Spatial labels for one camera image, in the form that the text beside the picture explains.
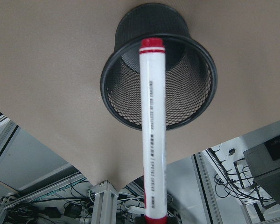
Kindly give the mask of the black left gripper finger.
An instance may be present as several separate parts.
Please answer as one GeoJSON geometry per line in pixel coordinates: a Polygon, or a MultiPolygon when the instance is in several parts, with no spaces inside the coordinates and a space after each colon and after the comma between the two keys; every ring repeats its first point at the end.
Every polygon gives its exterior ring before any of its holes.
{"type": "Polygon", "coordinates": [[[178,220],[176,217],[163,217],[160,219],[153,219],[146,216],[136,217],[136,224],[178,224],[178,220]]]}

